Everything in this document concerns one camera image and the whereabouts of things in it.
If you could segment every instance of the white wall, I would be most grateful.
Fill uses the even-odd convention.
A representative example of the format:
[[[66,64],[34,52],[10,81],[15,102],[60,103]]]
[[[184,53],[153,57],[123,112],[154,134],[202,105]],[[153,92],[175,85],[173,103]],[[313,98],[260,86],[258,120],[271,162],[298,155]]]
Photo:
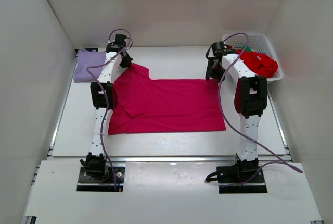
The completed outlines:
[[[285,73],[272,89],[292,156],[333,223],[333,0],[284,0],[267,35]]]
[[[0,0],[0,223],[19,223],[74,49],[46,0]]]
[[[134,46],[207,46],[227,31],[266,32],[282,0],[48,0],[75,48],[105,47],[125,27]]]

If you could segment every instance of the white basket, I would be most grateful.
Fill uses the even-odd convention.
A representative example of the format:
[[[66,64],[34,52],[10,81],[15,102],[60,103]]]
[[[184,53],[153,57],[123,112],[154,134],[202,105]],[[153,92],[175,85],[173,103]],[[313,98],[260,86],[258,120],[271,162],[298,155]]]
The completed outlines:
[[[230,35],[232,34],[225,34],[223,35],[222,39],[224,40]],[[281,65],[268,38],[264,34],[260,33],[247,33],[247,35],[249,36],[249,47],[251,48],[251,50],[265,53],[271,59],[275,60],[278,64],[277,71],[272,78],[267,78],[267,83],[281,80],[283,77],[283,72],[280,68]],[[246,44],[246,37],[244,35],[236,35],[228,39],[225,44],[231,45],[235,49],[240,49]]]

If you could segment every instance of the folded purple towel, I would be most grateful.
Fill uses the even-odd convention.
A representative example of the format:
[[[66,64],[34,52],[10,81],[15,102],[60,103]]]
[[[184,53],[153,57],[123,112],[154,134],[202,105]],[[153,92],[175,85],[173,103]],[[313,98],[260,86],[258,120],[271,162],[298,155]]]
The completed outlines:
[[[87,72],[86,68],[89,66],[97,66],[103,64],[105,61],[105,51],[103,52],[90,52],[82,49],[78,55],[78,64],[74,74],[74,82],[91,81],[93,78]],[[94,76],[99,77],[103,67],[90,69]]]

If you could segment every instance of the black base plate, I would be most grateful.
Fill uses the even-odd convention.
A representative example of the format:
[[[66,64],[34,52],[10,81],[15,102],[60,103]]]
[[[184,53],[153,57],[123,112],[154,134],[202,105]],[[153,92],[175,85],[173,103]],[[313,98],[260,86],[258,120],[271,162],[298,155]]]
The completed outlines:
[[[109,168],[109,176],[104,181],[97,181],[91,176],[85,175],[85,169],[84,167],[81,167],[80,174],[78,178],[78,185],[76,187],[77,191],[92,191],[92,192],[114,192],[114,184],[113,184],[113,175],[111,167]],[[123,192],[123,184],[124,184],[124,178],[125,178],[125,167],[113,167],[114,173],[117,174],[118,172],[121,172],[121,176],[118,177],[121,192]],[[119,186],[118,182],[116,184],[117,191],[119,192]]]
[[[227,167],[217,167],[218,171],[223,174],[228,174],[230,172],[230,166]],[[241,175],[239,178],[236,176],[221,176],[219,175],[218,183],[219,184],[234,184],[241,183],[248,180],[253,174]],[[254,193],[267,193],[267,187],[265,184],[265,178],[263,171],[260,171],[252,180],[247,182],[242,186],[228,186],[223,187],[219,185],[220,194],[254,194]]]

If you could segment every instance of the red cloth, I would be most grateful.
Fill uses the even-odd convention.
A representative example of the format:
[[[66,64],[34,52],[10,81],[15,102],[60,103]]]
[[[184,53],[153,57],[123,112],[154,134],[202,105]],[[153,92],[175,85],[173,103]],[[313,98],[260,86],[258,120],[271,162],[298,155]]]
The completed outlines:
[[[147,68],[131,64],[114,88],[109,134],[225,130],[215,80],[152,80]]]
[[[249,53],[244,52],[240,56],[240,59],[243,60],[246,66],[254,73],[259,76],[265,76],[266,78],[272,78],[278,69],[276,61],[266,54],[257,53],[255,51]]]

